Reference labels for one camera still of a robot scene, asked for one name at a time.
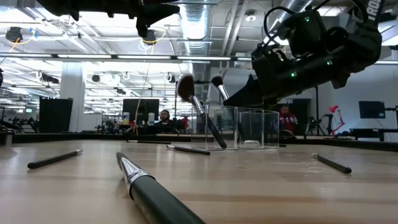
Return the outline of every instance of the computer monitor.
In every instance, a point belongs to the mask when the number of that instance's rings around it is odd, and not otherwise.
[[[383,101],[359,102],[359,114],[362,119],[385,119],[385,109]]]
[[[123,113],[130,113],[130,121],[134,121],[138,106],[138,99],[123,99]],[[137,120],[141,124],[143,120],[148,118],[149,113],[155,114],[155,120],[159,120],[159,100],[158,99],[141,99],[138,108]]]

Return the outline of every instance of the clear acrylic box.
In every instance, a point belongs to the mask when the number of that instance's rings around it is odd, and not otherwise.
[[[192,109],[192,148],[219,150],[268,150],[279,148],[279,113],[223,105],[205,105],[209,119],[203,119]],[[213,137],[213,124],[227,145],[223,149]]]

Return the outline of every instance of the man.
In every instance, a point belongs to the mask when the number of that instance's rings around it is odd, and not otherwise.
[[[294,127],[297,125],[297,118],[289,112],[287,105],[282,105],[279,112],[279,129],[289,130],[294,133]]]
[[[167,110],[160,112],[160,121],[155,124],[158,133],[172,133],[173,122],[170,120],[170,113]]]

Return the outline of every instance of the wooden table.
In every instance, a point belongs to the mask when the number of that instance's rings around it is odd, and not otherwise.
[[[28,162],[75,149],[84,152],[27,169]],[[0,223],[146,223],[127,194],[118,151],[207,223],[398,223],[394,152],[288,145],[279,152],[203,156],[123,141],[0,148]],[[319,163],[310,158],[314,152],[350,166],[353,173]]]

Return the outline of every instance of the metal ferrule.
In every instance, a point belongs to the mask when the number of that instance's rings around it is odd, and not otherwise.
[[[129,191],[130,197],[133,199],[133,197],[131,195],[131,191],[130,191],[132,183],[134,183],[134,181],[136,179],[138,179],[139,177],[142,177],[145,175],[148,175],[152,178],[154,178],[154,177],[151,176],[145,170],[141,169],[139,166],[135,165],[129,159],[126,159],[124,157],[118,158],[118,162],[119,162],[120,169],[122,170],[122,173],[123,173],[123,177],[124,177],[124,181],[126,183],[127,190]]]
[[[228,100],[229,96],[228,96],[228,93],[226,92],[225,86],[219,85],[217,88],[220,91],[220,94],[223,97],[223,99]]]
[[[201,107],[201,104],[196,96],[190,96],[189,100],[191,101],[193,108],[195,109],[198,115],[205,113],[205,110]]]

